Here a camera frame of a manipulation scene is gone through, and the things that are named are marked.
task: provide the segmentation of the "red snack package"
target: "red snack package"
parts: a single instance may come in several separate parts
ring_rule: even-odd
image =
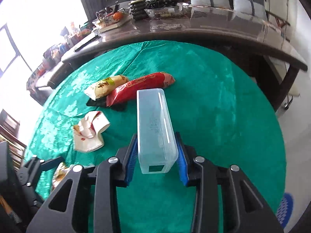
[[[136,91],[141,89],[166,88],[173,84],[175,79],[172,75],[164,72],[157,72],[131,80],[113,90],[106,98],[106,105],[124,103],[136,99]]]

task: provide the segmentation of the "translucent plastic container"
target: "translucent plastic container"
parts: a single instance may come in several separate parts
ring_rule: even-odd
[[[137,91],[137,136],[142,173],[167,173],[178,149],[163,89]]]

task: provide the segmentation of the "round table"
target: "round table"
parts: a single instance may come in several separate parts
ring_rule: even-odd
[[[275,212],[284,191],[286,158],[273,108],[228,58],[193,44],[135,43],[81,66],[46,101],[26,159],[32,154],[45,160],[63,156],[67,165],[87,166],[115,155],[137,132],[136,101],[130,101],[125,112],[87,107],[83,91],[108,76],[123,74],[135,79],[160,71],[176,79],[164,90],[174,131],[214,164],[239,165]],[[74,151],[72,125],[92,110],[103,111],[111,123],[102,133],[105,145],[88,154]],[[130,186],[117,190],[122,232],[189,232],[195,188],[183,186],[176,164],[167,174],[150,175],[143,175],[138,164]],[[40,177],[36,190],[44,198],[52,175],[48,171]]]

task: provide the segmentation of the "black vase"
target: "black vase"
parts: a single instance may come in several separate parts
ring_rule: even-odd
[[[146,8],[146,0],[133,2],[130,5],[131,13],[135,21],[147,18],[148,15],[144,9]]]

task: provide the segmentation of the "silver screw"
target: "silver screw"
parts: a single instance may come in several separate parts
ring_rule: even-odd
[[[230,167],[230,169],[231,169],[232,171],[234,171],[234,172],[238,172],[238,171],[240,170],[239,166],[237,166],[237,165],[232,165],[232,166]]]
[[[80,172],[82,170],[82,166],[81,165],[75,165],[74,167],[73,167],[73,171],[74,172]]]
[[[110,159],[108,159],[108,162],[111,164],[114,164],[114,163],[118,162],[118,158],[117,157],[111,157]]]
[[[198,162],[198,163],[203,163],[204,161],[205,161],[205,158],[203,158],[203,157],[201,157],[201,156],[197,156],[197,157],[195,157],[195,159],[194,159],[196,162]]]

